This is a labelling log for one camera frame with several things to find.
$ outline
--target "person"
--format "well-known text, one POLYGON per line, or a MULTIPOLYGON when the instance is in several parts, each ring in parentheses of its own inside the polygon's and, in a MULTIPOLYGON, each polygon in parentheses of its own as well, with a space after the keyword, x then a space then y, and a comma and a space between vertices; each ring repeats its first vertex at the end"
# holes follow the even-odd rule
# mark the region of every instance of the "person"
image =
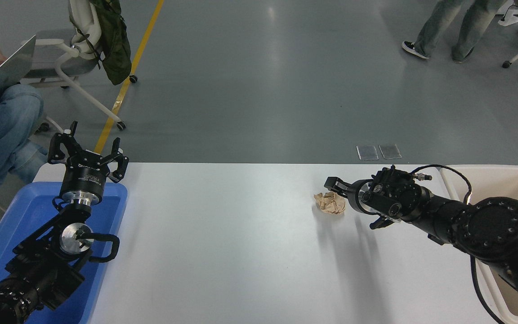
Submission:
MULTIPOLYGON (((429 59, 437 46, 438 39, 449 27, 461 9, 464 0, 440 0, 435 5, 433 13, 423 25, 416 41, 404 41, 401 46, 405 51, 422 59, 429 59)), ((455 63, 463 63, 479 42, 483 33, 493 20, 497 10, 505 0, 475 0, 467 10, 459 39, 451 49, 451 57, 455 63)))
MULTIPOLYGON (((5 60, 0 50, 0 64, 5 60)), ((8 173, 31 183, 47 162, 47 150, 28 139, 42 113, 43 99, 32 86, 16 84, 0 95, 0 185, 8 173)))

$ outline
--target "chair caster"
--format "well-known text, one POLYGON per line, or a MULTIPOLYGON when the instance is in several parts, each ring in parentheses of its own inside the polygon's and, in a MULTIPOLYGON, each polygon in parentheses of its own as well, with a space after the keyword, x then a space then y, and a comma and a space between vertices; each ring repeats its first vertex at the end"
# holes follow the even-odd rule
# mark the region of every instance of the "chair caster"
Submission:
POLYGON ((50 129, 50 126, 49 126, 49 123, 41 123, 41 125, 39 125, 39 127, 37 128, 37 130, 35 131, 35 133, 41 133, 42 131, 49 131, 50 129))
POLYGON ((125 126, 125 123, 123 121, 118 121, 117 122, 117 128, 120 130, 120 131, 123 131, 124 129, 127 128, 127 126, 125 126))

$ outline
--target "plastic bin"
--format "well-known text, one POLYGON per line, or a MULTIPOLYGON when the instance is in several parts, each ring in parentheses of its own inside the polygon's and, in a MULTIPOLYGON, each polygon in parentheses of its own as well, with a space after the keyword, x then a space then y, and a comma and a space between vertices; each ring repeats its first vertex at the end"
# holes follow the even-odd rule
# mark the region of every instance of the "plastic bin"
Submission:
MULTIPOLYGON (((46 221, 57 215, 51 199, 59 194, 60 182, 36 182, 23 187, 13 198, 0 222, 0 281, 9 273, 4 269, 15 254, 12 249, 46 221)), ((86 224, 94 232, 117 234, 125 204, 127 189, 121 184, 106 183, 103 201, 92 207, 86 224)), ((96 242, 93 256, 106 256, 110 244, 96 242)), ((44 308, 35 311, 26 324, 84 324, 88 322, 97 300, 101 281, 108 263, 88 262, 81 270, 85 281, 55 311, 44 308)))
MULTIPOLYGON (((510 197, 518 199, 518 166, 460 165, 449 166, 461 172, 471 182, 475 204, 487 197, 510 197)), ((441 169, 443 181, 451 199, 463 201, 467 184, 452 171, 441 169)), ((484 295, 492 298, 498 316, 506 323, 518 324, 518 293, 505 283, 495 271, 477 261, 484 282, 479 281, 484 295)))

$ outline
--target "sneaker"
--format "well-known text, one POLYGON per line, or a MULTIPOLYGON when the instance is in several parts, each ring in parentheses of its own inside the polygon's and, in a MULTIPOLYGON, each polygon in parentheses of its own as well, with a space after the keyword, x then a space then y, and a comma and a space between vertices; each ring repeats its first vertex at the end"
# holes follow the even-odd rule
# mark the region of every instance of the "sneaker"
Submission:
POLYGON ((411 43, 410 41, 404 41, 401 44, 401 47, 403 47, 403 49, 407 53, 411 53, 411 54, 415 55, 416 57, 420 57, 422 59, 429 59, 429 57, 426 57, 425 55, 423 55, 415 50, 415 43, 411 43))
POLYGON ((465 55, 465 58, 462 59, 462 60, 458 60, 458 59, 453 59, 453 62, 457 63, 457 64, 461 64, 461 63, 464 63, 465 61, 467 61, 467 58, 469 57, 469 55, 471 55, 471 53, 473 53, 473 49, 471 49, 469 51, 469 53, 467 53, 467 55, 465 55))

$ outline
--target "yellow floor line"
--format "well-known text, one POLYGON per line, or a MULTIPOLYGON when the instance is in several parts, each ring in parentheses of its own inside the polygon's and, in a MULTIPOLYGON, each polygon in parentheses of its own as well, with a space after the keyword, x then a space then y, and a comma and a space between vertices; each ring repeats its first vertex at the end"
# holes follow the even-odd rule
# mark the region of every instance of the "yellow floor line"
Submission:
MULTIPOLYGON (((147 26, 147 30, 145 31, 145 34, 143 35, 143 39, 141 40, 141 43, 137 49, 137 52, 135 53, 133 62, 131 62, 131 74, 135 74, 135 70, 137 69, 139 60, 141 60, 141 56, 143 54, 143 51, 145 50, 147 41, 149 40, 149 36, 151 35, 153 26, 155 26, 157 17, 159 16, 159 12, 161 11, 161 6, 163 6, 164 1, 165 0, 159 0, 159 2, 157 3, 157 6, 155 8, 155 11, 153 12, 152 18, 149 21, 149 25, 147 26)), ((123 103, 123 99, 125 98, 125 94, 127 93, 127 89, 129 88, 129 84, 130 84, 129 78, 125 79, 125 81, 123 82, 123 85, 121 86, 121 90, 119 90, 117 99, 115 99, 113 108, 111 108, 111 111, 113 111, 113 113, 115 115, 117 115, 117 113, 119 113, 119 108, 121 108, 121 104, 123 103)), ((101 154, 101 151, 103 151, 103 147, 105 146, 105 142, 107 142, 107 137, 109 137, 109 133, 111 132, 112 127, 113 127, 113 119, 109 118, 109 119, 107 119, 107 122, 105 123, 105 126, 103 127, 103 131, 101 131, 101 135, 99 136, 99 140, 97 141, 97 144, 95 144, 95 149, 94 149, 95 153, 101 154)))

